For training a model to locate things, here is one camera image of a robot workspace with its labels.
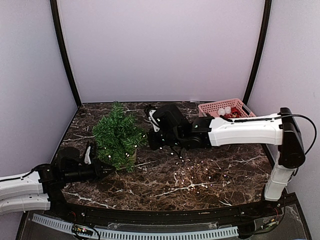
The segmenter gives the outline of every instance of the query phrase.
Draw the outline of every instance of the marble table surface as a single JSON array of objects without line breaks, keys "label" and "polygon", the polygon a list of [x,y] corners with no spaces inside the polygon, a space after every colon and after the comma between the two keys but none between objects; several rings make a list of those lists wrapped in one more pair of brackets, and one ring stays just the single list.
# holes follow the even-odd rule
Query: marble table surface
[{"label": "marble table surface", "polygon": [[[147,131],[144,107],[165,102],[127,102],[126,113],[137,117]],[[198,103],[176,102],[193,121]],[[85,150],[94,141],[93,126],[108,115],[112,103],[83,104],[74,117],[60,148]],[[139,148],[134,172],[117,171],[97,183],[74,183],[63,194],[69,203],[119,210],[181,211],[236,206],[261,199],[271,166],[260,144],[234,144],[182,152],[183,159],[171,155],[169,147],[152,151]]]}]

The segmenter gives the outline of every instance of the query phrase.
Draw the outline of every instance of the white wall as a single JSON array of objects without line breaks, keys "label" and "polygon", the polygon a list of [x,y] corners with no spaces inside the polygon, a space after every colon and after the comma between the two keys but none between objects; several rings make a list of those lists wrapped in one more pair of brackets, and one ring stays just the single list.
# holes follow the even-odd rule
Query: white wall
[{"label": "white wall", "polygon": [[60,0],[81,100],[242,98],[264,0]]},{"label": "white wall", "polygon": [[[0,4],[0,176],[48,163],[76,111],[48,0]],[[16,238],[21,213],[0,216]]]},{"label": "white wall", "polygon": [[[320,130],[320,1],[276,0],[256,84],[248,106],[256,115],[289,107],[314,120]],[[307,149],[311,124],[297,119]],[[296,192],[314,239],[320,236],[320,140],[288,186]]]}]

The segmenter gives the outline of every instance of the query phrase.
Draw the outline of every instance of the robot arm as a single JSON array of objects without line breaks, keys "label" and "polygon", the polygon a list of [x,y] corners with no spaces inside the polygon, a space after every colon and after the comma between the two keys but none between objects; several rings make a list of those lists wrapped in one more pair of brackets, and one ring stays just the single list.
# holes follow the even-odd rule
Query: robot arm
[{"label": "robot arm", "polygon": [[65,199],[61,193],[67,183],[100,180],[116,170],[95,158],[94,144],[88,144],[86,152],[66,147],[57,154],[52,164],[41,164],[29,173],[0,177],[0,215],[49,210],[51,203]]},{"label": "robot arm", "polygon": [[248,118],[199,117],[190,123],[174,105],[159,109],[147,106],[145,113],[153,124],[148,133],[151,149],[162,146],[187,150],[227,144],[272,144],[279,146],[275,166],[265,186],[264,198],[278,201],[292,175],[306,159],[301,133],[290,109],[280,113]]}]

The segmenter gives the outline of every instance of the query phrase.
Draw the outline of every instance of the artificial pine tree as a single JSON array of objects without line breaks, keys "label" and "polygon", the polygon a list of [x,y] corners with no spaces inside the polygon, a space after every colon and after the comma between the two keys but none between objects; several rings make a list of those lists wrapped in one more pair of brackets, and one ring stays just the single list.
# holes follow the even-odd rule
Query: artificial pine tree
[{"label": "artificial pine tree", "polygon": [[137,147],[147,143],[146,133],[136,126],[135,116],[131,113],[125,115],[124,107],[119,102],[114,102],[109,115],[103,116],[93,127],[93,135],[98,158],[117,170],[126,168],[128,172],[133,171]]}]

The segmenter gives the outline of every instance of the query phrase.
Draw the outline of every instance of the plastic basket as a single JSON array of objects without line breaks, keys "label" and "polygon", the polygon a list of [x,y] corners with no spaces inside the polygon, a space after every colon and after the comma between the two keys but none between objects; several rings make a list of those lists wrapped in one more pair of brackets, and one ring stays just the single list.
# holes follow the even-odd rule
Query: plastic basket
[{"label": "plastic basket", "polygon": [[215,101],[199,105],[199,117],[219,117],[218,110],[225,107],[236,107],[241,112],[242,118],[255,117],[256,115],[238,98]]}]

